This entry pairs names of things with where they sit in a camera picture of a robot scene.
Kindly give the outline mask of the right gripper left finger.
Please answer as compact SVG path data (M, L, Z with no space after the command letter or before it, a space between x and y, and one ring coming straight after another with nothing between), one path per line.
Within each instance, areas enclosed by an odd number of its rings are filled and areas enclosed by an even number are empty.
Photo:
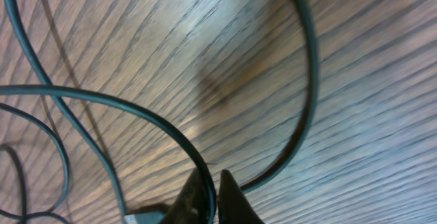
M160 224L206 224L208 197L197 169L193 169L180 194Z

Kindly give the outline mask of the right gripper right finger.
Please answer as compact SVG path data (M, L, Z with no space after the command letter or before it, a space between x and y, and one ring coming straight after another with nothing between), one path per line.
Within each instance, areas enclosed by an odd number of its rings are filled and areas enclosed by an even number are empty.
M221 183L218 191L218 223L264 224L228 170L221 172Z

